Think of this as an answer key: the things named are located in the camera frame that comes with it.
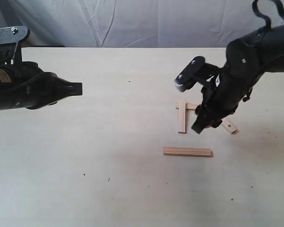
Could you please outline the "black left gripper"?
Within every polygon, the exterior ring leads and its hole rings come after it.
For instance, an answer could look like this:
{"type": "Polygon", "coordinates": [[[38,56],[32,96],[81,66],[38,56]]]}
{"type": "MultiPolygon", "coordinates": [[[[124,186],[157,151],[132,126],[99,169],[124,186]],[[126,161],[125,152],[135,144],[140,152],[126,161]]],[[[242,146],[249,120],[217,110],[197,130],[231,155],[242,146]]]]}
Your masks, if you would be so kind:
{"type": "Polygon", "coordinates": [[[70,97],[82,95],[82,83],[59,78],[38,64],[0,65],[0,111],[26,108],[36,110],[70,97]]]}

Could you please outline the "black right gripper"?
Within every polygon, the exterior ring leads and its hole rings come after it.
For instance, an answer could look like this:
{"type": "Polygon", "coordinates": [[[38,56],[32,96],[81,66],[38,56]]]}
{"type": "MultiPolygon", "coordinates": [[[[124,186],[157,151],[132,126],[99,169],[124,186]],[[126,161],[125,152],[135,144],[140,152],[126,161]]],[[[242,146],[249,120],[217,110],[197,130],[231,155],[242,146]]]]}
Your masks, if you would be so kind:
{"type": "Polygon", "coordinates": [[[240,102],[250,99],[252,74],[222,71],[210,86],[202,89],[203,101],[196,109],[192,130],[200,134],[207,127],[218,127],[222,119],[234,114],[240,102]]]}

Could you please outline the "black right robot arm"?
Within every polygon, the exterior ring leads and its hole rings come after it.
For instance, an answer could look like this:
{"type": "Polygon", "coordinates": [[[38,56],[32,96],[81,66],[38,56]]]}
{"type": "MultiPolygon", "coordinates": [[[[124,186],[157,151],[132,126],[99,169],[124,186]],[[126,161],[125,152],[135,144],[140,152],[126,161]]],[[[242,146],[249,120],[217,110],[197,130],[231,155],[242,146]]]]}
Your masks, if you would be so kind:
{"type": "Polygon", "coordinates": [[[284,26],[255,31],[230,42],[222,68],[204,63],[196,78],[210,78],[201,89],[202,103],[195,113],[192,130],[200,134],[216,128],[223,118],[234,114],[246,102],[255,84],[266,72],[284,72],[284,26]]]}

